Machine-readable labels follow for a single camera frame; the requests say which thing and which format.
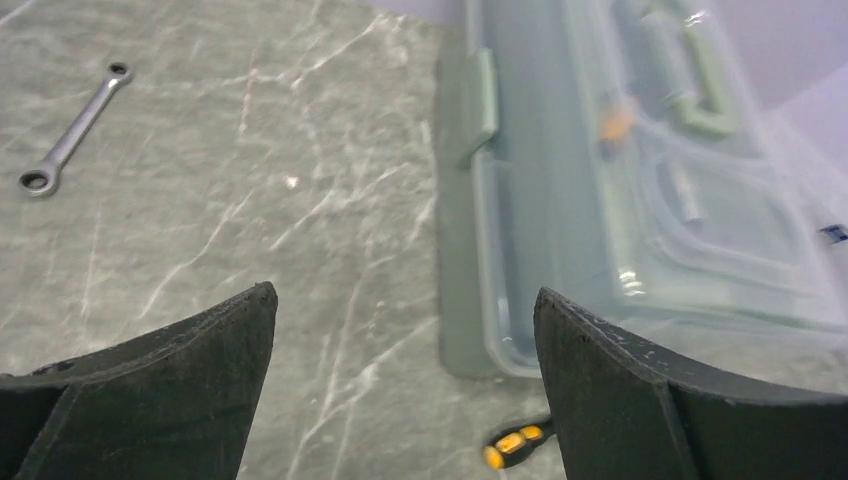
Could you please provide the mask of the green toolbox with clear lid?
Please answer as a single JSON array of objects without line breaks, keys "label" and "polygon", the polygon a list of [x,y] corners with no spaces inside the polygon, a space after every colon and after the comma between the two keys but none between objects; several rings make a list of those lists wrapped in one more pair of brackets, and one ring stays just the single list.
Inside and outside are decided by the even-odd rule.
[{"label": "green toolbox with clear lid", "polygon": [[[847,182],[757,107],[715,1],[466,1],[436,66],[439,353],[539,376],[547,287],[670,350],[775,383],[847,374]],[[634,95],[604,159],[602,102]]]}]

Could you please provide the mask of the yellow black tool handle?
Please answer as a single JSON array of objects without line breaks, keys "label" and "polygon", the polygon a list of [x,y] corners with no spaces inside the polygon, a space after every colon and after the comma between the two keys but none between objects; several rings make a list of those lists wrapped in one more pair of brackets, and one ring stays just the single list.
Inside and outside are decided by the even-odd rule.
[{"label": "yellow black tool handle", "polygon": [[509,469],[526,461],[555,435],[550,415],[511,424],[492,434],[483,443],[482,458],[493,470]]}]

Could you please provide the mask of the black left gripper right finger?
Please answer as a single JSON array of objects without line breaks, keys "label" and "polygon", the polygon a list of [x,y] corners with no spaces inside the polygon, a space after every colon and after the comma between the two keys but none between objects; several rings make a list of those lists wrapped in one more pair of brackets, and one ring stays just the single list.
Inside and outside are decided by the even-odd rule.
[{"label": "black left gripper right finger", "polygon": [[570,479],[843,479],[847,399],[693,360],[542,288],[541,377]]}]

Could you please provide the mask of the orange handled screwdriver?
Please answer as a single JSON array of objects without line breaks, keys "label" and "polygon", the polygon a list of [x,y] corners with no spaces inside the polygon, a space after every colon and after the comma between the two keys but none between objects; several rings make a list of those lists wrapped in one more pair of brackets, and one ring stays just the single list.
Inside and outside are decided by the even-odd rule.
[{"label": "orange handled screwdriver", "polygon": [[604,159],[617,155],[628,143],[640,108],[637,96],[607,96],[602,102],[598,144]]}]

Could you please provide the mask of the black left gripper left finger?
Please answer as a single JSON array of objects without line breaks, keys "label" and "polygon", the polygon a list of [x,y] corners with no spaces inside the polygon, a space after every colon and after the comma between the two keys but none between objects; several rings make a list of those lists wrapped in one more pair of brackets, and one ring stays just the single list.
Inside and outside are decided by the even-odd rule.
[{"label": "black left gripper left finger", "polygon": [[258,283],[115,346],[1,378],[5,479],[233,479],[273,349]]}]

